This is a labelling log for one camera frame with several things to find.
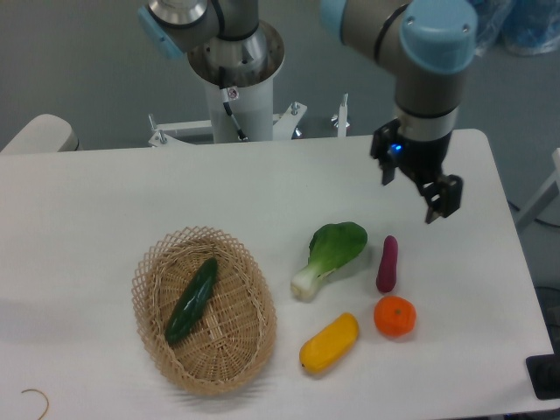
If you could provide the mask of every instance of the toy vegetable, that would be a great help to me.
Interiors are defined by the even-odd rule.
[[[346,221],[324,225],[309,244],[309,260],[291,280],[291,291],[301,300],[312,300],[326,284],[326,277],[351,262],[368,243],[366,230]]]
[[[377,329],[389,337],[399,337],[414,329],[417,312],[414,305],[398,296],[382,297],[374,309]]]
[[[353,347],[360,328],[351,313],[343,313],[299,351],[299,361],[310,374],[319,374]]]
[[[202,317],[207,300],[212,296],[217,274],[218,262],[214,257],[204,261],[194,273],[191,282],[175,304],[165,328],[165,340],[169,345],[176,344],[186,337]]]
[[[383,256],[377,271],[375,284],[381,293],[389,293],[396,285],[396,259],[399,245],[394,236],[388,236],[383,243]]]

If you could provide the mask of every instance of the wire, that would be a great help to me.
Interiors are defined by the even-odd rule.
[[[237,122],[237,118],[235,118],[234,112],[231,110],[231,107],[229,106],[228,91],[226,90],[227,88],[226,88],[226,84],[225,84],[226,69],[224,67],[220,66],[218,68],[218,71],[219,71],[218,77],[220,78],[219,88],[220,88],[220,91],[222,92],[222,102],[223,102],[226,114],[231,118],[231,121],[234,123],[235,131],[237,131],[237,138],[239,139],[239,141],[240,142],[248,142],[249,138],[243,132],[241,126]]]
[[[544,289],[546,291],[560,291],[557,287],[550,287],[550,286],[535,286],[535,289]]]
[[[519,212],[521,209],[519,208],[519,206],[516,206],[514,203],[512,203],[511,201],[507,201],[507,203],[509,204],[509,206],[511,208],[513,208],[516,212]],[[556,223],[550,223],[549,221],[545,221],[542,219],[535,219],[535,223],[538,223],[539,225],[542,226],[546,226],[547,228],[553,228],[553,229],[560,229],[560,225],[557,225]]]
[[[43,414],[41,414],[41,417],[38,418],[38,420],[41,420],[43,417],[45,417],[46,412],[49,410],[49,405],[50,405],[50,404],[49,404],[49,399],[48,399],[48,397],[45,395],[45,393],[43,393],[43,391],[39,391],[38,389],[35,389],[35,388],[24,389],[23,391],[21,391],[22,394],[24,394],[24,393],[26,393],[26,392],[38,392],[38,393],[40,393],[40,394],[43,396],[43,398],[45,398],[45,401],[46,401],[46,408],[45,408],[45,411],[43,411]]]
[[[535,420],[533,417],[531,417],[529,414],[526,413],[504,414],[504,418],[507,420],[522,420],[522,419]]]

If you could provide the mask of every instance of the yellow vegetable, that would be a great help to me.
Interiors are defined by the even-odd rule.
[[[343,313],[299,351],[299,361],[310,374],[319,374],[352,348],[360,327],[351,313]]]

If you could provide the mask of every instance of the cucumber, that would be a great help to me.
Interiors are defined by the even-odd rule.
[[[165,328],[165,340],[170,346],[184,339],[202,318],[202,312],[212,296],[217,275],[218,261],[214,257],[204,261],[194,273],[191,282],[175,304]]]

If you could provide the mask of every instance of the cable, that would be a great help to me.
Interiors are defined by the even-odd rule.
[[[523,419],[535,420],[533,417],[531,417],[529,414],[526,413],[504,414],[504,418],[507,420],[523,420]]]
[[[243,132],[241,126],[237,122],[237,118],[235,118],[234,112],[231,110],[229,106],[229,98],[228,98],[228,89],[226,88],[225,79],[226,79],[226,69],[224,67],[219,67],[219,78],[220,78],[220,91],[221,91],[221,99],[224,105],[224,109],[226,110],[226,114],[231,118],[231,121],[234,123],[235,131],[237,131],[237,138],[240,142],[248,142],[249,138]]]
[[[550,286],[535,286],[535,289],[545,289],[546,291],[560,291],[557,287]]]
[[[513,208],[516,212],[519,212],[521,209],[519,208],[519,206],[516,206],[514,203],[512,203],[511,201],[507,201],[507,203],[509,204],[509,206],[511,208]],[[549,221],[545,221],[545,220],[541,220],[541,219],[535,219],[535,223],[538,223],[539,225],[543,225],[546,226],[547,228],[553,228],[553,229],[560,229],[560,225],[557,225],[556,223],[550,223]]]

